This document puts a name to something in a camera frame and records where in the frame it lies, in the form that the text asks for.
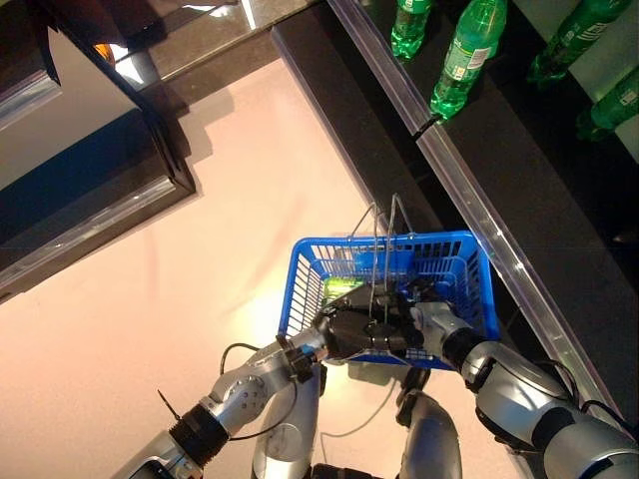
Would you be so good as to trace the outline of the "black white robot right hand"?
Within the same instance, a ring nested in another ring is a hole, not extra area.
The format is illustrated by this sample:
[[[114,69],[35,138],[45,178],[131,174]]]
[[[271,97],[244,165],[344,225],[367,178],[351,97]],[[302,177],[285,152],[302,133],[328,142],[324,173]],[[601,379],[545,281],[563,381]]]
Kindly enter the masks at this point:
[[[423,336],[422,348],[439,359],[444,358],[443,345],[454,333],[470,329],[446,302],[418,302],[408,311],[414,327]]]

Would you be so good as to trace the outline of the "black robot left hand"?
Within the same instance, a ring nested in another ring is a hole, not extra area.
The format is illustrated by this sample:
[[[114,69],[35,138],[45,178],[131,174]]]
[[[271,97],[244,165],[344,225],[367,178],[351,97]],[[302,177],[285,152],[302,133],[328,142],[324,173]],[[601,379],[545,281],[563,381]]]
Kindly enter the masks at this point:
[[[369,351],[405,354],[423,348],[424,336],[408,315],[392,310],[383,317],[380,308],[369,316],[363,307],[331,306],[316,315],[313,325],[330,359],[349,359]]]

